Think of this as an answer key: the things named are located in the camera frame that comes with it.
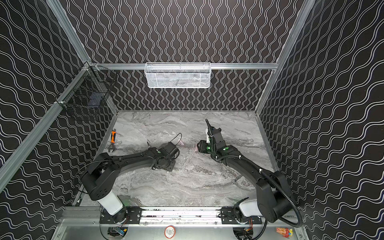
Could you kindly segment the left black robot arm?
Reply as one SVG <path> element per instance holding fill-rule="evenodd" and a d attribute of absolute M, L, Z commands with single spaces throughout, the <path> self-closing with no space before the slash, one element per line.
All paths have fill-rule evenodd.
<path fill-rule="evenodd" d="M 121 222 L 125 218 L 125 207 L 113 192 L 117 177 L 144 168 L 171 172 L 179 155 L 180 150 L 171 142 L 161 148 L 150 147 L 131 155 L 111 156 L 101 153 L 85 167 L 80 174 L 80 181 L 90 199 L 98 202 L 117 222 Z"/>

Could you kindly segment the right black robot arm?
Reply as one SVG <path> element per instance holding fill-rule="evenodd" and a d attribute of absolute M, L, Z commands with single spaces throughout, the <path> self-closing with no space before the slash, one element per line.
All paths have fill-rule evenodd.
<path fill-rule="evenodd" d="M 266 170 L 247 157 L 236 147 L 227 145 L 220 128 L 207 126 L 206 139 L 197 143 L 200 153 L 210 155 L 215 162 L 230 167 L 245 177 L 256 190 L 256 199 L 243 200 L 238 209 L 244 217 L 261 215 L 267 221 L 274 223 L 282 220 L 289 211 L 294 211 L 298 222 L 287 224 L 300 225 L 302 218 L 296 206 L 286 177 L 279 171 Z"/>

